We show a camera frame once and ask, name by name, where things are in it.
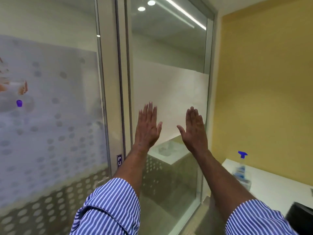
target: round ceiling light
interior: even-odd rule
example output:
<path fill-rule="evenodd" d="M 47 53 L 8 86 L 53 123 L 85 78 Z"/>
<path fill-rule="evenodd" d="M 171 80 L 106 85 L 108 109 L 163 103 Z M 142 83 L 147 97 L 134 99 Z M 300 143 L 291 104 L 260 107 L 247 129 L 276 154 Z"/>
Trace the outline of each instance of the round ceiling light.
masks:
<path fill-rule="evenodd" d="M 155 3 L 156 3 L 156 2 L 155 2 L 154 0 L 150 0 L 150 1 L 148 1 L 148 5 L 149 5 L 149 6 L 154 6 L 154 5 L 155 5 Z"/>
<path fill-rule="evenodd" d="M 139 7 L 138 10 L 139 10 L 139 11 L 144 11 L 145 8 L 144 8 L 144 7 Z"/>

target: push sign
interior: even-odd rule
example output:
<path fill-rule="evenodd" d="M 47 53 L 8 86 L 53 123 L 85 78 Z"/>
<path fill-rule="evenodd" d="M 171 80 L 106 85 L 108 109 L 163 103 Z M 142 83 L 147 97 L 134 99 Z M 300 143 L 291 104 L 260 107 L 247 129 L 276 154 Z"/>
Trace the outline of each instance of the push sign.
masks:
<path fill-rule="evenodd" d="M 122 165 L 122 154 L 117 155 L 117 168 Z"/>

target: blue and white striped sleeve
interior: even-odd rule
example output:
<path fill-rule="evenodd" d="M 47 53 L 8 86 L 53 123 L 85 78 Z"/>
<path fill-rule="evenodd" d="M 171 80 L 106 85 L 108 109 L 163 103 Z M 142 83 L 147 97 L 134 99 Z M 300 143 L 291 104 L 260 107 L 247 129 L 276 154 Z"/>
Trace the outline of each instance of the blue and white striped sleeve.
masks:
<path fill-rule="evenodd" d="M 134 235 L 140 224 L 139 200 L 131 185 L 113 178 L 91 193 L 74 218 L 70 235 Z"/>
<path fill-rule="evenodd" d="M 284 216 L 259 200 L 239 205 L 226 223 L 227 235 L 297 235 Z"/>

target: person's left arm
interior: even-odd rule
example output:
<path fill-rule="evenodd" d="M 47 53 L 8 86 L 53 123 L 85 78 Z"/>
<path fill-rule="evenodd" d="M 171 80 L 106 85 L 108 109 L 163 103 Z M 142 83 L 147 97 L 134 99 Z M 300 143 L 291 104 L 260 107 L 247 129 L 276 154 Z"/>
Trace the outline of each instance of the person's left arm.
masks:
<path fill-rule="evenodd" d="M 137 234 L 140 224 L 139 194 L 147 153 L 158 140 L 157 107 L 139 111 L 135 143 L 113 178 L 88 196 L 76 213 L 71 235 Z"/>

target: person's left hand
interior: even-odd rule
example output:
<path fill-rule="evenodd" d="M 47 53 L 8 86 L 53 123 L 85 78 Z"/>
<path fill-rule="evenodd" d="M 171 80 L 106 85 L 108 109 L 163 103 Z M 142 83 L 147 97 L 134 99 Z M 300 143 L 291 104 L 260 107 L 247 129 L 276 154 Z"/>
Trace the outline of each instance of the person's left hand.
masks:
<path fill-rule="evenodd" d="M 134 145 L 145 151 L 148 151 L 160 137 L 162 122 L 156 124 L 156 115 L 157 107 L 152 109 L 152 102 L 139 111 Z"/>

